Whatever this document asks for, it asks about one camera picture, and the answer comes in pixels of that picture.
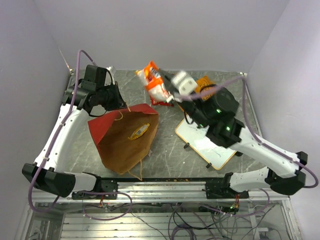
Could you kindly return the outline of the red noodle snack bag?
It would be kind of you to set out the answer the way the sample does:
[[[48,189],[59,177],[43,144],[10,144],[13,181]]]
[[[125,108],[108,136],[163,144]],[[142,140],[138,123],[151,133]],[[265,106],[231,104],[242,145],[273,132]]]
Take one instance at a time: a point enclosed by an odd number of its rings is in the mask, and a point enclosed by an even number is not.
[[[164,101],[158,101],[154,99],[152,96],[149,97],[150,102],[153,106],[167,106],[167,107],[173,107],[174,105],[172,103],[164,102]]]

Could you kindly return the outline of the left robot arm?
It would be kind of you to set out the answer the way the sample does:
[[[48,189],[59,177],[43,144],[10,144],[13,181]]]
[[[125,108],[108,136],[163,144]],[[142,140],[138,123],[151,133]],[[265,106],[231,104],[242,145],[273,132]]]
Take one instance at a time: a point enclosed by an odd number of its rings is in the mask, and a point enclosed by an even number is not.
[[[125,109],[115,68],[87,65],[84,77],[71,84],[62,97],[56,124],[34,163],[26,163],[22,174],[34,187],[65,198],[73,192],[84,191],[96,199],[102,193],[100,179],[93,173],[67,172],[66,158],[79,127],[91,117],[95,106],[107,112]]]

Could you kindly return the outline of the red paper bag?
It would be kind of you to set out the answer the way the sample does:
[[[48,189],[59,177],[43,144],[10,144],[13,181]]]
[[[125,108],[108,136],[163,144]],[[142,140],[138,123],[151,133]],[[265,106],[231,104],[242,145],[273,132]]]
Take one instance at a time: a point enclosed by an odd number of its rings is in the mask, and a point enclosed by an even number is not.
[[[143,124],[150,124],[143,136],[136,140],[128,137]],[[149,154],[159,125],[159,113],[146,103],[113,110],[88,121],[92,140],[105,168],[142,181],[142,172],[131,172]]]

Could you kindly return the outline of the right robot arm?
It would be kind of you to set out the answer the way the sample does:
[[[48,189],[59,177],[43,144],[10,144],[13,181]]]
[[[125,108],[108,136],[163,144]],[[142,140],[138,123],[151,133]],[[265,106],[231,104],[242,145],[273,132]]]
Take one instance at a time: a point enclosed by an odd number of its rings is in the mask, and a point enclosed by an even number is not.
[[[226,88],[234,80],[204,87],[196,93],[197,83],[187,72],[172,74],[163,69],[158,72],[165,89],[197,127],[208,128],[205,136],[212,143],[264,165],[255,171],[226,173],[218,181],[216,194],[231,198],[248,190],[271,189],[292,196],[305,188],[306,174],[302,168],[308,162],[308,155],[303,151],[286,151],[256,135],[248,122],[236,119],[239,102]]]

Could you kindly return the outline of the orange chips bag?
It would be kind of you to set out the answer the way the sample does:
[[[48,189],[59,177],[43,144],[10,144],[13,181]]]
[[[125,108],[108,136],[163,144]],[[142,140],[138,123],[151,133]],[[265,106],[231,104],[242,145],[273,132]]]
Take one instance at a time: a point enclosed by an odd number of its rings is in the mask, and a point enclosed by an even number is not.
[[[197,87],[194,90],[196,94],[212,89],[216,85],[216,83],[213,80],[210,80],[210,78],[207,75],[196,80],[196,83],[197,83]]]

